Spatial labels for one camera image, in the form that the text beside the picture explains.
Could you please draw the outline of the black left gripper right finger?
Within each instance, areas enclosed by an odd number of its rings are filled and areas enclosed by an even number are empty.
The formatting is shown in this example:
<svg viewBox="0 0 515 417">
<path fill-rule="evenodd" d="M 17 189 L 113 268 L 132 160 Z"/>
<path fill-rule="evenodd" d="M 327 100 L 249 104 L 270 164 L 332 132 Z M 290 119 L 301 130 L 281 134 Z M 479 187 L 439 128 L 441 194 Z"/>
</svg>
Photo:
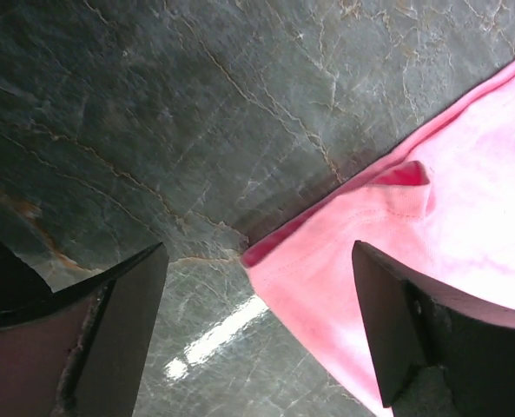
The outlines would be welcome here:
<svg viewBox="0 0 515 417">
<path fill-rule="evenodd" d="M 515 310 L 369 243 L 353 276 L 383 407 L 396 416 L 515 416 Z"/>
</svg>

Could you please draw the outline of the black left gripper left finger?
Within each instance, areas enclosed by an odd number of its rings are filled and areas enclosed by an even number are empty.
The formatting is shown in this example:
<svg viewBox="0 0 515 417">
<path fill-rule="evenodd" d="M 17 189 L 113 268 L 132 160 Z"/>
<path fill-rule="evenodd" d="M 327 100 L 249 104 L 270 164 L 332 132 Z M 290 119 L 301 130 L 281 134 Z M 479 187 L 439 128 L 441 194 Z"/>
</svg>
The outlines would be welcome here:
<svg viewBox="0 0 515 417">
<path fill-rule="evenodd" d="M 159 243 L 53 291 L 0 242 L 0 416 L 130 416 L 167 269 Z"/>
</svg>

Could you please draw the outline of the pink t shirt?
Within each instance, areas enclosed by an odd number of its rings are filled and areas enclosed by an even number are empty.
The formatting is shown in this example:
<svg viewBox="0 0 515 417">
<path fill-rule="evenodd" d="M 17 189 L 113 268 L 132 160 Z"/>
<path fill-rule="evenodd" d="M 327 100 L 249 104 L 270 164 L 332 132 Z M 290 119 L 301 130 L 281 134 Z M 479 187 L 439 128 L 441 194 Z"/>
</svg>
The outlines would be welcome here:
<svg viewBox="0 0 515 417">
<path fill-rule="evenodd" d="M 515 61 L 242 256 L 294 337 L 388 416 L 353 279 L 356 241 L 515 309 Z"/>
</svg>

